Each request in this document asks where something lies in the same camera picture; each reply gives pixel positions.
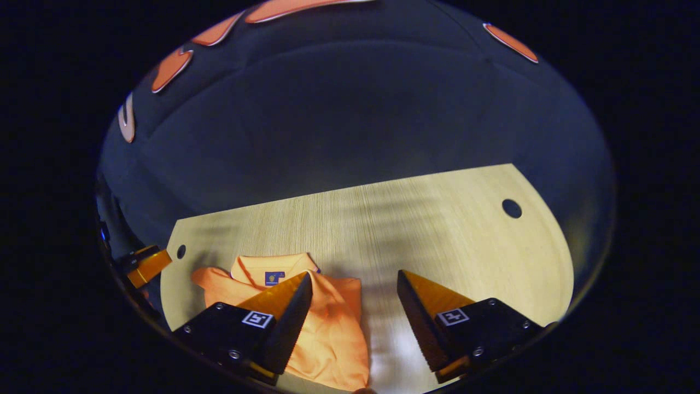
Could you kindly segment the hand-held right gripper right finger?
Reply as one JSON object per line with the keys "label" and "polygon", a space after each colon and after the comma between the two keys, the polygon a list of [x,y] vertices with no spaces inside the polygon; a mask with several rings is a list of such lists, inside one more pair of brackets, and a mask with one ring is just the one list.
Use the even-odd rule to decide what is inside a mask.
{"label": "hand-held right gripper right finger", "polygon": [[490,369],[546,331],[498,298],[473,301],[410,271],[398,271],[396,290],[439,383]]}

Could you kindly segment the orange T-shirt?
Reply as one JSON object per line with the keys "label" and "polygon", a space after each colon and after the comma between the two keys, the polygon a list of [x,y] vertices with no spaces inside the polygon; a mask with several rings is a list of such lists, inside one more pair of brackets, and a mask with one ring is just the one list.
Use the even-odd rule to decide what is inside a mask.
{"label": "orange T-shirt", "polygon": [[361,281],[323,275],[307,253],[238,256],[230,271],[196,269],[191,280],[203,289],[205,305],[237,306],[260,292],[309,271],[313,296],[287,372],[343,391],[368,385],[369,353],[361,320]]}

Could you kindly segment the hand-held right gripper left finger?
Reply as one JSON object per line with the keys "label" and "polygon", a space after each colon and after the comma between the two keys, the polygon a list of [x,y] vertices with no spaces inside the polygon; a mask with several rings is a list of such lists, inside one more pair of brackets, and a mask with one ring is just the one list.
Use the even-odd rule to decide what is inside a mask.
{"label": "hand-held right gripper left finger", "polygon": [[313,285],[304,271],[233,305],[216,302],[173,330],[173,339],[200,361],[236,380],[277,385],[308,310]]}

